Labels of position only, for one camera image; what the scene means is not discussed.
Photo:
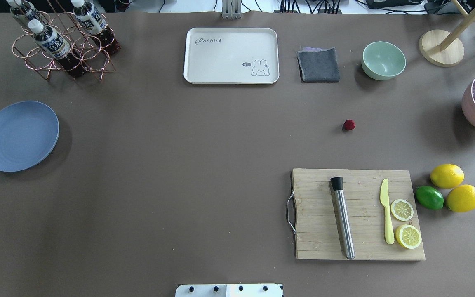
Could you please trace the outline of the red strawberry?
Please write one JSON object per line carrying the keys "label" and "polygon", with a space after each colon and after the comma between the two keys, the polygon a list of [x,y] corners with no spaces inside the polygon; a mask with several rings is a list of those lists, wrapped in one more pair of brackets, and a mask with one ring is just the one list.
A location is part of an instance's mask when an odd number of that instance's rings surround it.
{"label": "red strawberry", "polygon": [[343,124],[343,130],[353,130],[356,128],[356,123],[354,120],[346,120]]}

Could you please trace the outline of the blue round plate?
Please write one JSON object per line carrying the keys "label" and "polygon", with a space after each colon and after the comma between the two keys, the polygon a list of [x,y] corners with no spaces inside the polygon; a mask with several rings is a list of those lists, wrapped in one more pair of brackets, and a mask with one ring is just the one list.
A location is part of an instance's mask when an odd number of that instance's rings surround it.
{"label": "blue round plate", "polygon": [[0,171],[18,172],[47,158],[60,135],[56,113],[27,100],[0,110]]}

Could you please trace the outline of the cream rabbit tray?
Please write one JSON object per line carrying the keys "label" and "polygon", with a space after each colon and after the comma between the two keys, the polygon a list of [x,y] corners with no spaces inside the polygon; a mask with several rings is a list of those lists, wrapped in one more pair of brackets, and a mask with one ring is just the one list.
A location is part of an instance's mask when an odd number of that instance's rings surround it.
{"label": "cream rabbit tray", "polygon": [[277,34],[271,28],[192,28],[183,77],[189,83],[272,84],[279,79]]}

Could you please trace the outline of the steel muddler black tip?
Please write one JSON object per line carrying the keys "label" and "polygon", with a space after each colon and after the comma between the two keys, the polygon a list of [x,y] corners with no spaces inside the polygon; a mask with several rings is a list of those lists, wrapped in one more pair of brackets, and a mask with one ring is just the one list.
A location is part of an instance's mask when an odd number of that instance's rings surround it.
{"label": "steel muddler black tip", "polygon": [[333,196],[335,199],[336,211],[338,213],[340,239],[342,250],[348,260],[355,259],[354,241],[351,235],[348,208],[343,188],[343,177],[332,177],[330,179]]}

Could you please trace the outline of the grey folded cloth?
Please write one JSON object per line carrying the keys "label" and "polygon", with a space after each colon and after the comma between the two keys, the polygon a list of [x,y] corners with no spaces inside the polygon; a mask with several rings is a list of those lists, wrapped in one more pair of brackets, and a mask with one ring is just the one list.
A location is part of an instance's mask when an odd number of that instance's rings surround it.
{"label": "grey folded cloth", "polygon": [[329,49],[302,47],[296,55],[302,82],[338,83],[340,81],[335,47]]}

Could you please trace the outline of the wooden cutting board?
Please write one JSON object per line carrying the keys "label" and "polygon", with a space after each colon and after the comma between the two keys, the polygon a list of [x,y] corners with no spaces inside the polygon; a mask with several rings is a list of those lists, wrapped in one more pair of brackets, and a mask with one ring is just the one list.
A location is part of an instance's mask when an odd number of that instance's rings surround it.
{"label": "wooden cutting board", "polygon": [[381,183],[388,179],[389,201],[403,199],[415,205],[411,176],[407,170],[292,170],[295,206],[295,248],[298,259],[345,260],[339,213],[331,178],[343,178],[343,190],[354,241],[356,261],[422,261],[423,246],[403,248],[385,241]]}

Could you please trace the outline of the green bowl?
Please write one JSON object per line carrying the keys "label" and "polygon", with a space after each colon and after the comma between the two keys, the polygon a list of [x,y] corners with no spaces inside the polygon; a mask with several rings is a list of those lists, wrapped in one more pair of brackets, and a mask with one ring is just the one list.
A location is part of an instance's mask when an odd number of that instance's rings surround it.
{"label": "green bowl", "polygon": [[361,65],[368,77],[385,81],[400,75],[406,68],[407,59],[397,46],[377,41],[364,48]]}

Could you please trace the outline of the yellow plastic knife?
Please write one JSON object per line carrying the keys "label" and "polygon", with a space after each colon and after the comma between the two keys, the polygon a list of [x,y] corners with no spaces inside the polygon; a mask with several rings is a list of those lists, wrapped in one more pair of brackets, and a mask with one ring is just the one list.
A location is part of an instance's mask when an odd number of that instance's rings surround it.
{"label": "yellow plastic knife", "polygon": [[390,197],[388,192],[388,179],[384,178],[381,182],[380,188],[380,203],[384,208],[384,236],[385,242],[387,244],[394,244],[394,233],[393,233],[393,226],[391,222],[391,212],[390,212]]}

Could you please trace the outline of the upper lemon half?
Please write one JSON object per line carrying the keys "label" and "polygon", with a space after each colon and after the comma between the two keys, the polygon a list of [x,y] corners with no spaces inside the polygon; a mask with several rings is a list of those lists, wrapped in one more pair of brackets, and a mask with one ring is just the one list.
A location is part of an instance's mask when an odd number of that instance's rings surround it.
{"label": "upper lemon half", "polygon": [[409,201],[396,199],[390,205],[391,215],[399,221],[407,222],[414,216],[414,209]]}

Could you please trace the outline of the lemon half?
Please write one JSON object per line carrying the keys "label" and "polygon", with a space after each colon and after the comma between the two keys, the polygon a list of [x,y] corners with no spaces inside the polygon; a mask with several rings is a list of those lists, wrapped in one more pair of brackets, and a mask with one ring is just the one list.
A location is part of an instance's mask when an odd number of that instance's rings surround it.
{"label": "lemon half", "polygon": [[391,215],[399,221],[407,222],[414,216],[414,209],[409,201],[396,199],[390,205]]}
{"label": "lemon half", "polygon": [[421,232],[411,224],[402,224],[395,230],[397,242],[407,249],[418,248],[421,244]]}

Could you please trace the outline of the lower lemon half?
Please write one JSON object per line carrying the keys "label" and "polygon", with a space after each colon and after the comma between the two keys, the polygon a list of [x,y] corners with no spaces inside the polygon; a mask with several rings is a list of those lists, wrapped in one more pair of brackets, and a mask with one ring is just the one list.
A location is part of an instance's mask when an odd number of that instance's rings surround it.
{"label": "lower lemon half", "polygon": [[421,232],[411,224],[402,224],[395,230],[397,242],[407,249],[418,248],[421,244]]}

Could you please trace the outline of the tea bottle back right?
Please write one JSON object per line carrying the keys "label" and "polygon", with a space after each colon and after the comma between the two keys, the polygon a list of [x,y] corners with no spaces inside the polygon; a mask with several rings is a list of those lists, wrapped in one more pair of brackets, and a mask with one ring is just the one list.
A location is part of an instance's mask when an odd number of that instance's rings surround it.
{"label": "tea bottle back right", "polygon": [[72,0],[71,2],[78,23],[91,36],[89,40],[109,55],[117,53],[120,50],[120,44],[98,8],[86,0]]}

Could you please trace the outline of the tea bottle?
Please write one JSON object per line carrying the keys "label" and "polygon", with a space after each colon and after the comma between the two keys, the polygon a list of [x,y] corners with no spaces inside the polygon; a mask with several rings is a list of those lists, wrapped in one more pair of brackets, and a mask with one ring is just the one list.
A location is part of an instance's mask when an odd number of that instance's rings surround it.
{"label": "tea bottle", "polygon": [[98,8],[86,0],[72,0],[71,2],[78,23],[91,36],[89,40],[109,55],[117,53],[120,50],[120,44]]}
{"label": "tea bottle", "polygon": [[77,78],[86,73],[80,54],[57,29],[44,25],[37,19],[30,20],[28,28],[33,32],[36,44],[48,53],[68,75]]}
{"label": "tea bottle", "polygon": [[23,30],[30,31],[28,23],[33,19],[48,25],[47,20],[31,2],[26,0],[7,0],[6,2],[11,6],[12,17],[21,25]]}

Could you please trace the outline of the green lime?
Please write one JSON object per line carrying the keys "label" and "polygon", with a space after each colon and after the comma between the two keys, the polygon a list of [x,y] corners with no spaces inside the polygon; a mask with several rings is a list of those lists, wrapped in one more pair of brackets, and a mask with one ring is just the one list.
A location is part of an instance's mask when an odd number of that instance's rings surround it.
{"label": "green lime", "polygon": [[431,186],[419,186],[415,190],[415,199],[424,207],[431,210],[439,210],[443,208],[443,194]]}

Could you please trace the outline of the upper whole lemon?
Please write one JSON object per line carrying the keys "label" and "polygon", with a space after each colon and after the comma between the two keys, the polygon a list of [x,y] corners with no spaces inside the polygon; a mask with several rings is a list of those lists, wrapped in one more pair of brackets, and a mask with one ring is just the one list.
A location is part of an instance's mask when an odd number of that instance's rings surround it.
{"label": "upper whole lemon", "polygon": [[455,164],[441,164],[430,173],[432,184],[439,188],[451,189],[464,181],[464,171]]}

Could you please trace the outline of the whole lemon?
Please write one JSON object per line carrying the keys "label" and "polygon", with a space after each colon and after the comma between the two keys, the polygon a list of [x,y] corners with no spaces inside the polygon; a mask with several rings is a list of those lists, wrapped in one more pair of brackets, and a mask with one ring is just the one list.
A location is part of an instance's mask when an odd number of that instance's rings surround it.
{"label": "whole lemon", "polygon": [[475,209],[475,186],[461,185],[447,195],[447,207],[455,212],[467,212]]}
{"label": "whole lemon", "polygon": [[455,164],[441,164],[430,173],[432,184],[439,188],[451,189],[464,181],[464,171]]}

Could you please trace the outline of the tea bottle front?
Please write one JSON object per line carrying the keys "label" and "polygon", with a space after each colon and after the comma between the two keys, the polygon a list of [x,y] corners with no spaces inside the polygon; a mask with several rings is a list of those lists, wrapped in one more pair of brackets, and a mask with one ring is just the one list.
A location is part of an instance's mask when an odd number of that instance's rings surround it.
{"label": "tea bottle front", "polygon": [[68,75],[77,78],[86,73],[80,54],[57,29],[44,25],[37,19],[30,20],[28,28],[33,32],[36,44],[48,53]]}

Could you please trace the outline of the wooden stand with base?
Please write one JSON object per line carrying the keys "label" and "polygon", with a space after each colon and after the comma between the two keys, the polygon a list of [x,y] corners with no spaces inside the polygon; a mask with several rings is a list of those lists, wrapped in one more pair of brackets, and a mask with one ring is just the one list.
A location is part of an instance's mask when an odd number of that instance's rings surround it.
{"label": "wooden stand with base", "polygon": [[458,10],[463,15],[463,19],[453,31],[430,30],[419,39],[418,46],[421,55],[436,66],[456,66],[464,57],[464,46],[458,37],[475,22],[475,8],[470,13],[464,8],[458,8]]}

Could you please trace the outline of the lower whole lemon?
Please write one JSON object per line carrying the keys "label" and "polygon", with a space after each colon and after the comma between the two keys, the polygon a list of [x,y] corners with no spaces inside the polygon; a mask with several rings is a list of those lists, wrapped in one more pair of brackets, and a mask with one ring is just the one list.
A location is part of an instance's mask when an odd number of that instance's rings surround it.
{"label": "lower whole lemon", "polygon": [[447,207],[455,212],[467,212],[475,209],[475,186],[461,185],[447,195]]}

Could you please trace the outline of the tea bottle back left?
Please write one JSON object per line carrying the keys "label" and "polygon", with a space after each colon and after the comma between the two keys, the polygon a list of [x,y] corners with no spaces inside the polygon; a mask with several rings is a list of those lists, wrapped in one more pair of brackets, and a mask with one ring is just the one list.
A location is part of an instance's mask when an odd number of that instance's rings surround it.
{"label": "tea bottle back left", "polygon": [[11,6],[12,17],[21,25],[23,30],[30,31],[28,23],[33,19],[48,25],[47,20],[31,2],[26,0],[7,0],[6,2]]}

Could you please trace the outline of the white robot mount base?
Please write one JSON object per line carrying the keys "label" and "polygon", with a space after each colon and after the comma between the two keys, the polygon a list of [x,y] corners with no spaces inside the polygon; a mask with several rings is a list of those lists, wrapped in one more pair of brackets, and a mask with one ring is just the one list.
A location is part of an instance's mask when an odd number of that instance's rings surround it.
{"label": "white robot mount base", "polygon": [[176,297],[283,297],[282,284],[183,284],[177,287]]}

